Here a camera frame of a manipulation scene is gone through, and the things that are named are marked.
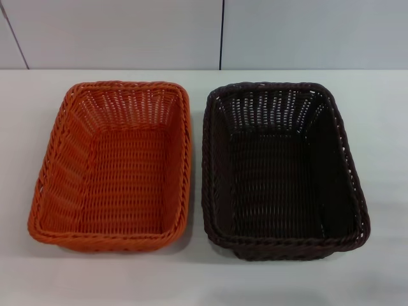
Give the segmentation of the orange woven plastic basket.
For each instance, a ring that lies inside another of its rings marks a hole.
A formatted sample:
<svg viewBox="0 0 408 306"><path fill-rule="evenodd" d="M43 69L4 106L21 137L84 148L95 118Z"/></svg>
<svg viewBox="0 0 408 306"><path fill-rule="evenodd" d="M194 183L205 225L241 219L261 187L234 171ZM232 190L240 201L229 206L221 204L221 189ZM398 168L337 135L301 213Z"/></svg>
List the orange woven plastic basket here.
<svg viewBox="0 0 408 306"><path fill-rule="evenodd" d="M57 113L29 234L80 252L155 251L185 232L191 185L186 90L171 82L84 82Z"/></svg>

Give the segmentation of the dark brown woven plastic basket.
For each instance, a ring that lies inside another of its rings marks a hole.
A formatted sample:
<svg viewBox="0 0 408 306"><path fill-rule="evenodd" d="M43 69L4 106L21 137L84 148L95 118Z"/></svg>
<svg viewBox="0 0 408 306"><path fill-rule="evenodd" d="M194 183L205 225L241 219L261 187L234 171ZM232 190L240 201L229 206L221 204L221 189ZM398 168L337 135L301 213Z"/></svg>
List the dark brown woven plastic basket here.
<svg viewBox="0 0 408 306"><path fill-rule="evenodd" d="M241 82L213 90L201 170L208 239L240 259L322 259L370 236L344 122L321 84Z"/></svg>

